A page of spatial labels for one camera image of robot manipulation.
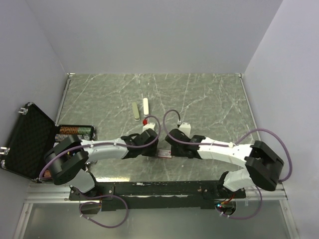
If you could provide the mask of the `red white staple box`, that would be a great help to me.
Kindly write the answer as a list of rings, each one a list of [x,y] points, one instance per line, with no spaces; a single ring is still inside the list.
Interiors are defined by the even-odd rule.
[[[157,157],[159,157],[159,158],[172,158],[171,151],[159,149],[157,152]]]

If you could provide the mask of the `white stapler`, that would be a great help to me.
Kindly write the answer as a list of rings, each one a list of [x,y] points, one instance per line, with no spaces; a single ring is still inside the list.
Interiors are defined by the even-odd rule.
[[[145,117],[150,114],[148,98],[143,98],[143,114]]]

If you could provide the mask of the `olive green stapler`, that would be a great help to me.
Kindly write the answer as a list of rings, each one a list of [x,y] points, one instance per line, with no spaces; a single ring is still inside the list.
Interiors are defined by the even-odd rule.
[[[135,121],[139,121],[140,120],[140,114],[139,114],[139,109],[138,109],[138,105],[137,105],[136,102],[132,102],[132,110],[133,110],[134,120]]]

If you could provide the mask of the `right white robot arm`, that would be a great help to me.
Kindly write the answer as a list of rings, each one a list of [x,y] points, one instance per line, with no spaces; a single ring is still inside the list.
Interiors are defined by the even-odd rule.
[[[284,166],[283,160],[264,142],[234,144],[213,140],[206,136],[188,137],[179,129],[173,129],[165,137],[171,145],[171,154],[190,159],[218,160],[240,167],[226,171],[217,186],[222,198],[229,198],[235,191],[257,186],[266,191],[275,191]]]

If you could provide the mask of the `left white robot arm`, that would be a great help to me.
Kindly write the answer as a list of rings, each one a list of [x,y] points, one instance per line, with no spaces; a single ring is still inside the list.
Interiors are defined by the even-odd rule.
[[[85,199],[93,200],[98,187],[94,176],[85,171],[86,164],[104,159],[155,156],[158,137],[153,129],[104,141],[82,140],[71,135],[47,152],[42,173],[48,170],[54,185],[70,184]]]

